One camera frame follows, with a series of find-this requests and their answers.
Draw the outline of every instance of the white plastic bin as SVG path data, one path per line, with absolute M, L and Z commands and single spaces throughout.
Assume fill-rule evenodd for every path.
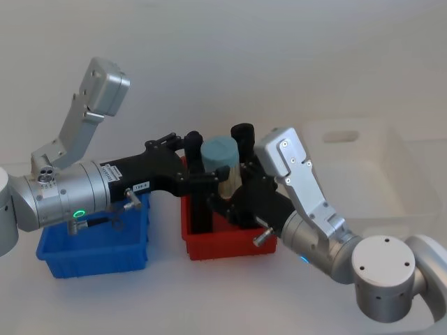
M 323 193 L 356 234 L 405 238 L 438 219 L 437 192 L 385 121 L 313 121 L 303 135 Z

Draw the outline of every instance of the red plastic bin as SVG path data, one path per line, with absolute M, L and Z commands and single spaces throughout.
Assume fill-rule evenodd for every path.
M 253 244 L 253 238 L 264 232 L 264 228 L 239 229 L 223 216 L 213 214 L 213 230 L 205 234 L 191 234 L 190 197 L 182 197 L 182 238 L 191 260 L 253 256 L 274 253 L 277 238 L 268 239 L 261 247 Z

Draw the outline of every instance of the label sticker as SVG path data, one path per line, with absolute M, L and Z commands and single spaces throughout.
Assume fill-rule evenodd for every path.
M 141 191 L 141 190 L 145 190 L 146 188 L 149 188 L 150 183 L 148 181 L 141 183 L 141 184 L 136 184 L 133 185 L 132 187 L 132 191 L 136 192 L 136 191 Z
M 105 164 L 104 166 L 101 166 L 101 169 L 105 175 L 105 178 L 107 178 L 108 183 L 119 181 L 119 178 L 123 177 L 122 173 L 118 170 L 118 167 L 114 165 L 110 166 L 110 164 Z
M 59 191 L 57 190 L 56 181 L 53 180 L 46 184 L 41 184 L 41 194 L 42 198 L 51 198 L 59 195 Z

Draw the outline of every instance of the white wall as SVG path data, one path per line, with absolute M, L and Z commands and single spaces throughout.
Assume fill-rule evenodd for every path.
M 132 87 L 88 157 L 240 121 L 262 133 L 342 115 L 445 119 L 447 6 L 438 2 L 2 1 L 0 163 L 27 162 L 57 135 L 94 55 L 116 61 Z M 425 136 L 444 131 L 426 127 Z

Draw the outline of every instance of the white table surface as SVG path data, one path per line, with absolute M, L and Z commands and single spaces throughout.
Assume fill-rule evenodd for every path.
M 447 141 L 409 145 L 447 203 Z M 0 334 L 383 334 L 432 323 L 420 297 L 395 324 L 368 319 L 351 285 L 333 283 L 281 243 L 274 255 L 192 262 L 179 209 L 177 198 L 152 195 L 149 262 L 126 274 L 54 279 L 35 255 L 41 232 L 21 232 L 0 258 Z M 444 223 L 427 233 L 447 246 Z

